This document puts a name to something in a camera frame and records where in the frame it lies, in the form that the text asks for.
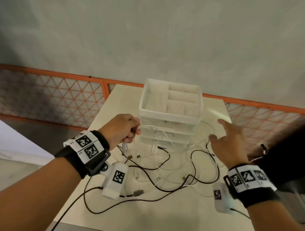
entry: white table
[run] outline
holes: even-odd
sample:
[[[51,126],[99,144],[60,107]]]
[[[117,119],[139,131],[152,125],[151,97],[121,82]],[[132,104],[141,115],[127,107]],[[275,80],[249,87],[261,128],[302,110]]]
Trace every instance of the white table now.
[[[130,113],[138,115],[138,106],[142,88],[117,84],[103,105],[100,112],[90,126],[90,130],[97,130],[116,114]],[[203,121],[209,123],[219,137],[225,135],[223,127],[217,123],[222,118],[230,121],[224,102],[219,99],[203,98]],[[202,123],[203,127],[195,135],[195,139],[202,140],[211,133],[211,128]],[[124,160],[116,148],[111,152],[118,160]],[[226,174],[226,167],[219,162],[220,180]],[[201,167],[201,180],[212,181],[215,179],[215,165],[210,157],[203,153],[196,159]],[[83,193],[89,177],[86,177],[77,186],[71,197],[56,216],[57,221],[68,206]],[[90,181],[87,189],[101,186],[104,177],[95,176]],[[158,199],[166,193],[154,189],[141,196],[141,199]],[[82,199],[79,199],[61,220],[63,223],[91,229],[115,231],[115,230],[253,230],[252,223],[244,216],[218,213],[215,210],[212,186],[197,184],[194,187],[181,189],[158,202],[132,201],[120,204],[103,214],[94,215],[87,211]],[[99,190],[93,190],[86,194],[86,200],[93,211],[102,211],[117,202],[123,200],[111,200],[102,197]],[[235,208],[247,214],[246,209],[239,201],[235,201]]]

